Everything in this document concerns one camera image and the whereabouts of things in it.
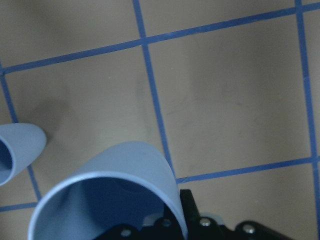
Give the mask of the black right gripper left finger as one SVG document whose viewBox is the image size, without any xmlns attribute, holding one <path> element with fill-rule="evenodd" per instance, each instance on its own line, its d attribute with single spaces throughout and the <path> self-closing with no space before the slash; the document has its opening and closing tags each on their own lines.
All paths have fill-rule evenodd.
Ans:
<svg viewBox="0 0 320 240">
<path fill-rule="evenodd" d="M 118 224 L 98 236 L 99 240 L 174 240 L 175 217 L 165 214 L 153 225 L 141 229 L 129 224 Z"/>
</svg>

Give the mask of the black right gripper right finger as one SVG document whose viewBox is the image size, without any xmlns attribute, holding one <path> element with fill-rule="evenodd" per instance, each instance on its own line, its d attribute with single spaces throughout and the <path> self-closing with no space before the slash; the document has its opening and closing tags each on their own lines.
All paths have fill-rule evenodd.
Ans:
<svg viewBox="0 0 320 240">
<path fill-rule="evenodd" d="M 209 216 L 202 216 L 197 208 L 192 191 L 180 190 L 184 219 L 189 240 L 289 240 L 290 237 L 256 221 L 245 220 L 234 230 Z"/>
</svg>

